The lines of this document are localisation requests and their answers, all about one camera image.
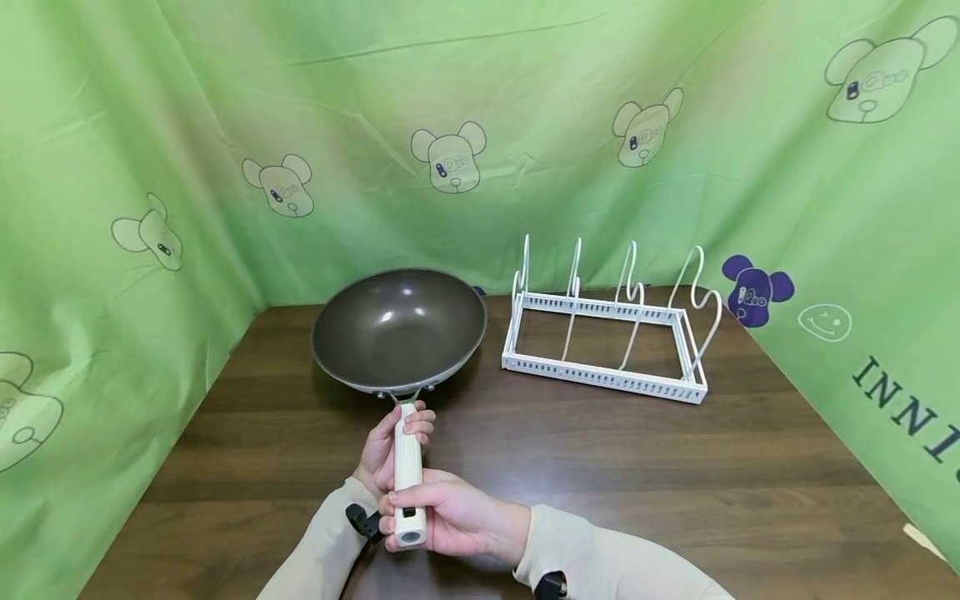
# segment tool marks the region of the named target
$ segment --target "sleeve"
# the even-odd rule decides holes
[[[703,571],[651,541],[591,525],[548,506],[531,512],[516,580],[536,588],[562,571],[568,600],[732,600]]]
[[[267,582],[257,600],[337,600],[367,539],[354,531],[345,510],[359,504],[368,514],[376,498],[350,477],[326,497],[293,553]]]

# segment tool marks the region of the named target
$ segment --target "hand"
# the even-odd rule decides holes
[[[414,408],[417,412],[407,416],[403,431],[416,435],[420,448],[426,449],[430,444],[430,434],[433,433],[433,421],[437,419],[437,413],[426,410],[423,400],[414,402]],[[367,436],[363,454],[360,455],[360,465],[353,472],[353,477],[375,498],[380,498],[394,488],[394,427],[399,421],[400,407],[395,406]]]
[[[502,502],[480,492],[460,477],[425,468],[423,484],[390,492],[380,499],[380,532],[387,550],[400,548],[393,532],[397,508],[426,507],[427,550],[447,556],[490,554],[513,568],[526,551],[530,508]]]

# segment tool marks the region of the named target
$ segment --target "person's left hand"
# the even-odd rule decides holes
[[[405,433],[416,435],[421,449],[430,444],[433,421],[437,413],[426,410],[423,400],[414,402],[417,412],[407,416],[403,425]],[[400,407],[395,406],[367,436],[363,446],[360,465],[353,477],[360,481],[377,500],[394,488],[394,426],[400,421]]]

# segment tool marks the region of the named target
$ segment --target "cartoon bear face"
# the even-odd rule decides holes
[[[142,219],[117,219],[110,227],[113,239],[128,252],[149,250],[169,271],[182,266],[183,244],[167,225],[167,209],[160,198],[147,194],[151,209]]]
[[[788,274],[777,271],[767,275],[742,254],[728,258],[721,271],[733,281],[727,307],[745,327],[766,325],[770,320],[770,304],[793,298],[793,280]]]
[[[243,161],[247,182],[262,189],[267,205],[284,217],[305,217],[313,212],[313,198],[303,187],[313,177],[310,165],[297,155],[287,155],[280,166],[261,167],[247,158]]]
[[[666,125],[680,111],[684,91],[672,90],[663,104],[640,108],[635,102],[620,107],[613,118],[613,134],[623,138],[617,159],[625,167],[642,167],[653,160],[663,146]]]
[[[946,16],[931,21],[912,37],[879,46],[859,39],[830,60],[824,75],[839,85],[827,116],[846,123],[878,123],[897,114],[906,103],[920,71],[937,64],[957,39],[957,21]]]
[[[16,352],[0,352],[0,472],[33,454],[60,425],[63,404],[56,398],[25,392],[33,361]]]
[[[456,134],[437,137],[417,130],[410,140],[413,155],[430,165],[430,183],[445,194],[462,194],[480,184],[480,169],[473,157],[486,147],[487,135],[472,121]]]

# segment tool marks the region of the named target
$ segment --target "purple bear print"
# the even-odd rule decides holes
[[[743,254],[728,258],[721,270],[734,282],[727,306],[745,327],[763,327],[770,321],[770,302],[793,298],[793,281],[788,274],[777,271],[767,275]]]

